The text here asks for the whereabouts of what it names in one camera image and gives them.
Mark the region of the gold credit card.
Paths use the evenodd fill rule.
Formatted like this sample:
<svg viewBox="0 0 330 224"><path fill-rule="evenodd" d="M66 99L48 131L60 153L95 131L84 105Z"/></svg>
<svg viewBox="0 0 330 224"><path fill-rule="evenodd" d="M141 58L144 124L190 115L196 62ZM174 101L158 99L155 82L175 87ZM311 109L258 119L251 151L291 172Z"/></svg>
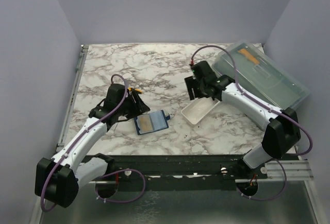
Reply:
<svg viewBox="0 0 330 224"><path fill-rule="evenodd" d="M140 133L149 133L154 130L151 118L149 115L141 115L137 119Z"/></svg>

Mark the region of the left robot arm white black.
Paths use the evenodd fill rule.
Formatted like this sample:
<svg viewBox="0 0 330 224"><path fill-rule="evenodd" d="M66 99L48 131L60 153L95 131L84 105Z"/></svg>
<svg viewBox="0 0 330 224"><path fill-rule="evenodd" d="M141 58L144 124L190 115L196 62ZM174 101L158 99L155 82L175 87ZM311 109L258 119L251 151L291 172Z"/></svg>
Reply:
<svg viewBox="0 0 330 224"><path fill-rule="evenodd" d="M130 120L150 110L140 94L140 90L111 84L106 97L90 111L74 138L50 159L42 158L38 162L35 194L67 208L87 183L97 178L109 180L115 176L112 157L98 153L86 163L83 160L120 117Z"/></svg>

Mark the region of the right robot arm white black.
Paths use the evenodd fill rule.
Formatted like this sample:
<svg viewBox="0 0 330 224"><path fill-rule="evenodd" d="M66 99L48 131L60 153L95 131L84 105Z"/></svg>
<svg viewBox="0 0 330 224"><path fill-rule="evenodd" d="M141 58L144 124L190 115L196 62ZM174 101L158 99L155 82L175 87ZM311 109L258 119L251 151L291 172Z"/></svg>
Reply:
<svg viewBox="0 0 330 224"><path fill-rule="evenodd" d="M298 117L293 109L282 110L268 104L227 75L218 77L207 61L190 68L193 76L185 78L185 83L191 100L206 97L231 105L264 131L262 142L248 151L238 164L240 177L250 178L258 166L271 159L280 159L301 139Z"/></svg>

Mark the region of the blue leather card holder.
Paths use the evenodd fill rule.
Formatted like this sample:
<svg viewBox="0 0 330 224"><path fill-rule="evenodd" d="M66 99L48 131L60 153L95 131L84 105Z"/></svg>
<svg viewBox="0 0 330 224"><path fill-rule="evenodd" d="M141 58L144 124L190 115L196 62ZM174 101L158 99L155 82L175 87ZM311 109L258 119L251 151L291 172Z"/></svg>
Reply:
<svg viewBox="0 0 330 224"><path fill-rule="evenodd" d="M168 127L169 127L168 121L171 119L171 116L169 113L165 112L164 110L158 110L158 111L148 113L148 114L143 114L143 115L149 115L151 118L154 130L149 133L154 133L157 131L168 129ZM134 118L137 135L149 134L149 133L140 133L140 129L139 129L139 126L137 123L138 117L139 116Z"/></svg>

